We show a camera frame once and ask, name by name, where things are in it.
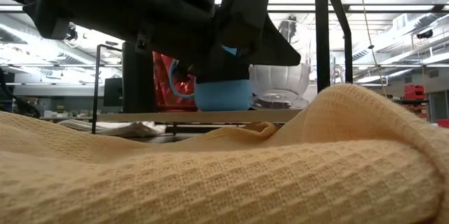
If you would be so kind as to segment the tall black cup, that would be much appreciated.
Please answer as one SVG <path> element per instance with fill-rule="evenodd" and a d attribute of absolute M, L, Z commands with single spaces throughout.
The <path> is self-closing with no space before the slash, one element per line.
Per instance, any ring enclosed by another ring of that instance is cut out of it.
<path fill-rule="evenodd" d="M 122 46 L 122 94 L 124 113 L 156 111 L 153 55 L 129 42 Z"/>

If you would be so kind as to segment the black metal table frame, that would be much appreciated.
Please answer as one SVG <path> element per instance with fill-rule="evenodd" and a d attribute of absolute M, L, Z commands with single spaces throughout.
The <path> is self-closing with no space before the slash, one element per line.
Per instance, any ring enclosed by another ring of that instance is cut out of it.
<path fill-rule="evenodd" d="M 315 0 L 317 93 L 330 86 L 329 1 L 344 35 L 345 79 L 346 82 L 353 82 L 352 37 L 342 1 Z"/>

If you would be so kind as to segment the white patterned towel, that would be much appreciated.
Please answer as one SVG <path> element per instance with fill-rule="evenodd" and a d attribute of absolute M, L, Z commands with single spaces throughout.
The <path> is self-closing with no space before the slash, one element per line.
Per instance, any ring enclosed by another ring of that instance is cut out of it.
<path fill-rule="evenodd" d="M 61 126 L 66 126 L 77 131 L 92 132 L 93 123 L 68 119 L 58 122 Z M 95 133 L 103 136 L 117 136 L 122 138 L 144 138 L 158 136 L 166 132 L 166 126 L 155 124 L 153 121 L 133 121 L 133 122 L 97 122 Z"/>

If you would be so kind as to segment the light blue plastic mug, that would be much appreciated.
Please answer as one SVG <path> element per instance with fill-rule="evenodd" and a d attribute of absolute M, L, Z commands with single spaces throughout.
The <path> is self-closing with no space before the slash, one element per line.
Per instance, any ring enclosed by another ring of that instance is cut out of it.
<path fill-rule="evenodd" d="M 202 112 L 246 111 L 250 109 L 253 90 L 249 77 L 245 79 L 198 83 L 194 80 L 194 92 L 181 94 L 175 89 L 174 73 L 179 61 L 173 59 L 168 73 L 171 91 L 180 98 L 193 98 L 196 108 Z"/>

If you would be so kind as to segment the orange translucent tumbler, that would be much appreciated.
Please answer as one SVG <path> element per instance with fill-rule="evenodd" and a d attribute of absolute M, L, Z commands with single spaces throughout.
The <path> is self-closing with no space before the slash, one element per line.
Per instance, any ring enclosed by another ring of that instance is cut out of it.
<path fill-rule="evenodd" d="M 156 105 L 160 112 L 195 112 L 197 111 L 193 98 L 184 99 L 174 94 L 170 87 L 169 69 L 172 58 L 153 52 L 154 85 Z"/>

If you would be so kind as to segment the red plastic crate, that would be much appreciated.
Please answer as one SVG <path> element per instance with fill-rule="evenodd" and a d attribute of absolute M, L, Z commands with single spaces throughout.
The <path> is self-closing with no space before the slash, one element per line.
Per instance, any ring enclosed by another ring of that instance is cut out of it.
<path fill-rule="evenodd" d="M 404 95 L 405 100 L 424 100 L 426 98 L 425 89 L 423 85 L 405 85 Z"/>

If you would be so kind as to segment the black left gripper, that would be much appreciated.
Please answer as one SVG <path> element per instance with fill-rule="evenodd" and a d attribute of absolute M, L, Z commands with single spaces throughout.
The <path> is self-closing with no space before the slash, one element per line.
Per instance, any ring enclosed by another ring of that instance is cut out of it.
<path fill-rule="evenodd" d="M 301 55 L 271 21 L 268 1 L 222 0 L 216 13 L 215 0 L 135 0 L 137 47 L 179 60 L 199 83 L 249 80 L 249 64 L 298 65 Z"/>

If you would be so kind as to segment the yellow waffle cloth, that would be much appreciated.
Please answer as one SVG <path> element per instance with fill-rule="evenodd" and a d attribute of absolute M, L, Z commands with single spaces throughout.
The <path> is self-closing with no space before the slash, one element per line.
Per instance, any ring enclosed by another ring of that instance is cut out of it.
<path fill-rule="evenodd" d="M 449 224 L 449 129 L 366 88 L 176 143 L 0 113 L 0 224 Z"/>

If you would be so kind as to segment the black monitor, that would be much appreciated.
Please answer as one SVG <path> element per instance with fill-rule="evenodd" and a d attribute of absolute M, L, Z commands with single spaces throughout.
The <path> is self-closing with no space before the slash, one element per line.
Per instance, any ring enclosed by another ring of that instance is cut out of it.
<path fill-rule="evenodd" d="M 123 105 L 122 78 L 105 79 L 103 105 L 108 107 Z"/>

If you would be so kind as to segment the wooden shelf with black legs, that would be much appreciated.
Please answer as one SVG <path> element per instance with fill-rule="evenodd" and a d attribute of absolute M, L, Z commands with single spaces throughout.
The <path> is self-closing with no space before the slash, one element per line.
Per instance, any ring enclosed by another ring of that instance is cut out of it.
<path fill-rule="evenodd" d="M 164 124 L 244 124 L 253 122 L 286 123 L 295 117 L 299 110 L 252 110 L 202 112 L 160 112 L 157 105 L 155 112 L 149 113 L 118 113 L 93 116 L 93 129 L 97 122 L 132 122 L 153 121 Z"/>

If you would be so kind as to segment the clear faceted glass cup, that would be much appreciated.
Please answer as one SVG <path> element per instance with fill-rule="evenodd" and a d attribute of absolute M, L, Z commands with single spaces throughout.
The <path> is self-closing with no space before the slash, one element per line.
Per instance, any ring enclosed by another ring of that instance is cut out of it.
<path fill-rule="evenodd" d="M 252 108 L 256 110 L 298 110 L 308 106 L 303 98 L 309 85 L 310 67 L 252 65 L 249 67 L 253 89 Z"/>

